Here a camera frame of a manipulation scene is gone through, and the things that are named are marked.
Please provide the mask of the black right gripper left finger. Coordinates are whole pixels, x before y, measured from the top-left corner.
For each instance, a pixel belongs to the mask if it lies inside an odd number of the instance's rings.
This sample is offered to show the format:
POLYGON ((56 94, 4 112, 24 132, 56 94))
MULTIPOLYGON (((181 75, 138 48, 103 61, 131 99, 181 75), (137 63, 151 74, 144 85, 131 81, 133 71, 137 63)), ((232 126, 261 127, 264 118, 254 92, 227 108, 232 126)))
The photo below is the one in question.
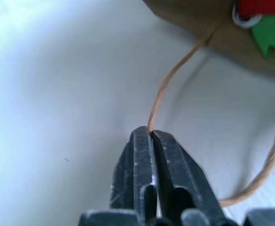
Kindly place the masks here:
POLYGON ((110 208, 136 211, 154 218, 157 178, 153 143, 145 126, 133 130, 113 172, 110 208))

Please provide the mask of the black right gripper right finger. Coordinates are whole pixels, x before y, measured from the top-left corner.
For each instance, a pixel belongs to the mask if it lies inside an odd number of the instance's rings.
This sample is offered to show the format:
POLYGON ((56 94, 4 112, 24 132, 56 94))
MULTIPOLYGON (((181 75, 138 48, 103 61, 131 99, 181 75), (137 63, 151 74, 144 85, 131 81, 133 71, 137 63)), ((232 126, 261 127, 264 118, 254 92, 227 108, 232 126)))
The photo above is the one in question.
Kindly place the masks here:
POLYGON ((225 221, 226 217, 201 167, 169 133, 152 133, 157 164, 162 214, 180 221, 187 209, 197 209, 209 221, 225 221))

